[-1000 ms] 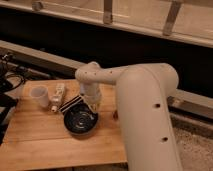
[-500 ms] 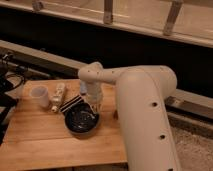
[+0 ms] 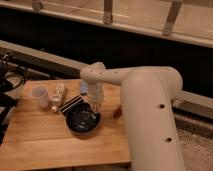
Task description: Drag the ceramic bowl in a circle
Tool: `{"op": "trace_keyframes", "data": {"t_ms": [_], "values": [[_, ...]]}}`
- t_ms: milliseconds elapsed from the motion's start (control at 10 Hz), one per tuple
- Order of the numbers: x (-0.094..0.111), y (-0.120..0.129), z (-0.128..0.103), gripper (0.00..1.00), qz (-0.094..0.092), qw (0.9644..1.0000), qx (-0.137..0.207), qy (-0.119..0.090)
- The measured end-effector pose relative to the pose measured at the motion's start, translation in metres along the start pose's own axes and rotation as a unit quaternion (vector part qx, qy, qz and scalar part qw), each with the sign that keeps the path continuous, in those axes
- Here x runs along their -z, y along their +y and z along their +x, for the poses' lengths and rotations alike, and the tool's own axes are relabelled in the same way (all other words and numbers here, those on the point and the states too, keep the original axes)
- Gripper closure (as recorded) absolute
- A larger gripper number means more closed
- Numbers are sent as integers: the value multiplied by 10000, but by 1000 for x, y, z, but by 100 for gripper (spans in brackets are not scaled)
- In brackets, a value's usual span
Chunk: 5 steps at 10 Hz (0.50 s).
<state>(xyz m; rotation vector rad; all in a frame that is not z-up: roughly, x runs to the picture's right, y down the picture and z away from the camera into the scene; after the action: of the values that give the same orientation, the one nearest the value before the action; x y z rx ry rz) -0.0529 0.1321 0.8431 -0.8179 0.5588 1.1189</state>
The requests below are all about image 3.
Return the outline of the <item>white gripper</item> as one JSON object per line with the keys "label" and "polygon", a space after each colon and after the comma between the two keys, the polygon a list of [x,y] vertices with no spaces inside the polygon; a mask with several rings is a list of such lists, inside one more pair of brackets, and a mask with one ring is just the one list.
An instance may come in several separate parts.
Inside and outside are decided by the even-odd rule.
{"label": "white gripper", "polygon": [[103,101],[103,84],[89,83],[88,84],[88,99],[91,103],[99,104]]}

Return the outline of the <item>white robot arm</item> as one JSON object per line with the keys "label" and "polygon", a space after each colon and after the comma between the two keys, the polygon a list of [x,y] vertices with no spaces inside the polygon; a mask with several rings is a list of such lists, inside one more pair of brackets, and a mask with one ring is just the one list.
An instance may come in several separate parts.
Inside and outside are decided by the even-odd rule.
{"label": "white robot arm", "polygon": [[183,81],[172,67],[107,69],[101,62],[80,71],[92,105],[102,101],[104,83],[118,85],[132,171],[185,171],[171,101]]}

